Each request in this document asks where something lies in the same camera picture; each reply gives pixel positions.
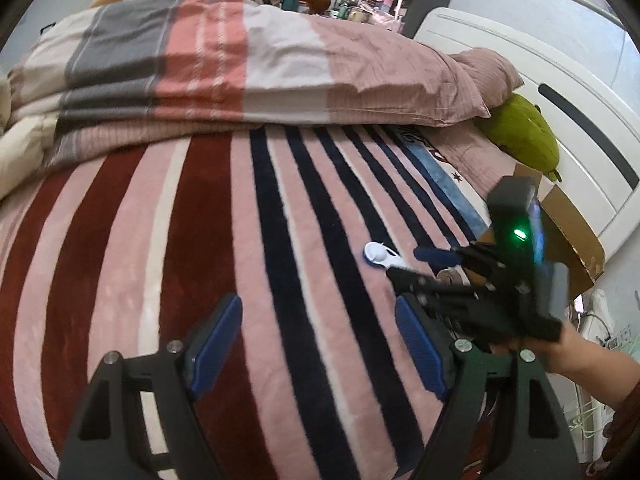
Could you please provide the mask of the person's right hand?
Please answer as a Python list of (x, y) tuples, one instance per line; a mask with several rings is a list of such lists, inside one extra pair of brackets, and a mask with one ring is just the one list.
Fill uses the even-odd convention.
[(589, 360), (600, 350), (597, 344), (585, 340), (570, 321), (563, 323), (558, 341), (512, 339), (503, 344), (491, 344), (489, 348), (495, 356), (505, 356), (509, 351), (530, 350), (541, 360), (547, 372), (565, 377), (583, 372)]

